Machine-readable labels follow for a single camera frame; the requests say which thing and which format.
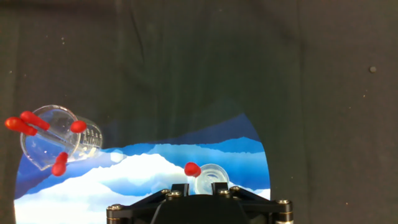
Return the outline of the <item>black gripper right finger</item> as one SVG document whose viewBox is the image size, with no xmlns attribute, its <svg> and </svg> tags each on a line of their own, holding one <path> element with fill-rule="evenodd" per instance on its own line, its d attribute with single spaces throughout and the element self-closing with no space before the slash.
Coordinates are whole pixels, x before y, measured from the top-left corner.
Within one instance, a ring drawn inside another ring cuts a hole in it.
<svg viewBox="0 0 398 224">
<path fill-rule="evenodd" d="M 293 223 L 293 203 L 290 200 L 268 200 L 242 187 L 228 187 L 226 182 L 212 183 L 211 191 L 213 195 L 237 202 L 250 221 L 258 218 L 260 223 Z"/>
</svg>

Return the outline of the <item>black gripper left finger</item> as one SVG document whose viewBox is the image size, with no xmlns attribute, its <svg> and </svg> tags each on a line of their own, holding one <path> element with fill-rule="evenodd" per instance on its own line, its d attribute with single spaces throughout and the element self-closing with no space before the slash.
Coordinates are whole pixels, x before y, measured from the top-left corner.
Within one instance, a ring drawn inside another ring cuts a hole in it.
<svg viewBox="0 0 398 224">
<path fill-rule="evenodd" d="M 107 224 L 134 223 L 139 218 L 152 220 L 158 207 L 172 197 L 189 196 L 189 184 L 173 184 L 171 189 L 162 189 L 132 205 L 114 204 L 106 209 Z"/>
</svg>

